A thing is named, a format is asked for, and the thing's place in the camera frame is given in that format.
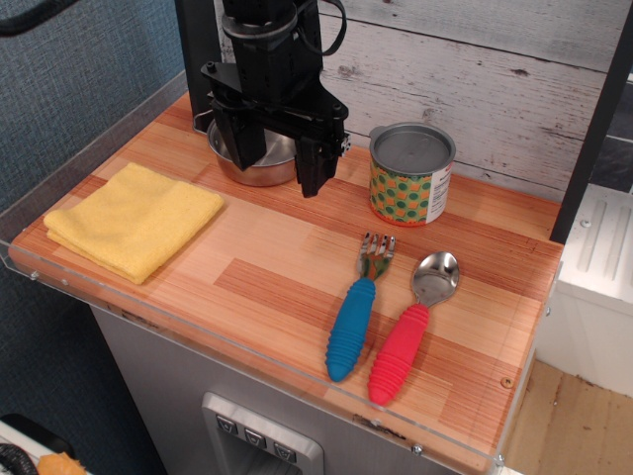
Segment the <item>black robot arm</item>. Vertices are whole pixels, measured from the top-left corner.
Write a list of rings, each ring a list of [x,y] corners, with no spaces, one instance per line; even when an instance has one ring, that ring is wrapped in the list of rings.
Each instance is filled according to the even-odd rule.
[[[202,73],[229,157],[246,170],[265,155],[266,132],[289,138],[302,192],[316,196],[348,146],[348,109],[320,81],[347,26],[323,47],[315,1],[226,1],[222,28],[235,61],[208,63]]]

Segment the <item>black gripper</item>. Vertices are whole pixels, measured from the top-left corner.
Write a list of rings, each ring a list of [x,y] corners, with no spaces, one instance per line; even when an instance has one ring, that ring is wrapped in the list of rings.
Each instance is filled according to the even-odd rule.
[[[232,37],[235,62],[208,62],[214,119],[232,162],[244,171],[267,151],[264,129],[291,138],[305,198],[333,178],[347,139],[347,107],[320,82],[323,51],[315,29],[263,38]]]

